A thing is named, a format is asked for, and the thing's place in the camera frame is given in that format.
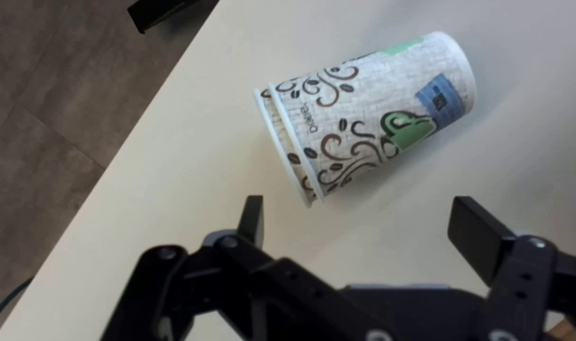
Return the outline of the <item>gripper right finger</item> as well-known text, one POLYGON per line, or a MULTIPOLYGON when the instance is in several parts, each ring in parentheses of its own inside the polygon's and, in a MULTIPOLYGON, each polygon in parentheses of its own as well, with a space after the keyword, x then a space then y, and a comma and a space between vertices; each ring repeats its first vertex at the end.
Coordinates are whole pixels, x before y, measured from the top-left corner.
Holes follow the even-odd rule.
POLYGON ((448 239, 489 289, 470 341, 557 341, 544 331, 548 311, 576 330, 576 255, 517 235, 468 196, 453 199, 448 239))

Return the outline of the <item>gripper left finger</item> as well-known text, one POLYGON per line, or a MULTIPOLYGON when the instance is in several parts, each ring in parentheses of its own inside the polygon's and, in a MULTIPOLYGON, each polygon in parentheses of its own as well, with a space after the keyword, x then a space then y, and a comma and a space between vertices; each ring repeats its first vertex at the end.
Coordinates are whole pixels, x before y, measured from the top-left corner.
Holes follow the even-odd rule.
POLYGON ((146 250, 100 341, 185 341, 197 315, 219 313, 245 341, 394 341, 390 327, 290 259, 261 246, 263 197, 245 199, 236 229, 193 254, 146 250))

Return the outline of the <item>printed paper cup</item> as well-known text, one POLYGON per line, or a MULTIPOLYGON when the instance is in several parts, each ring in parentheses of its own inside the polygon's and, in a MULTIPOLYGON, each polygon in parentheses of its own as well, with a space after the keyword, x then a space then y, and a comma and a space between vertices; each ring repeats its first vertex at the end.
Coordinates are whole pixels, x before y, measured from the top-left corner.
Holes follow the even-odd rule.
POLYGON ((305 207, 312 207, 312 203, 317 199, 317 194, 309 184, 309 178, 306 175, 303 162, 295 151, 281 115, 279 114, 271 95, 267 93, 267 90, 260 89, 253 89, 253 93, 255 96, 255 103, 262 115, 263 121, 270 134, 273 145, 279 154, 282 166, 288 175, 290 183, 305 203, 305 207))
POLYGON ((324 201, 467 115, 477 86, 457 41, 431 32, 263 90, 324 201))

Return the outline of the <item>black flat object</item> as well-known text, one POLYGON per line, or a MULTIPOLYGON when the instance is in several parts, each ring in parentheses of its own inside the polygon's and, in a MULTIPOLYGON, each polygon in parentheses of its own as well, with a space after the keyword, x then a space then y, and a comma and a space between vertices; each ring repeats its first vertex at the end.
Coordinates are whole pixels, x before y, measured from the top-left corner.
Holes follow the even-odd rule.
POLYGON ((144 35, 147 30, 184 11, 200 13, 214 9, 220 0, 136 0, 127 12, 136 30, 144 35))

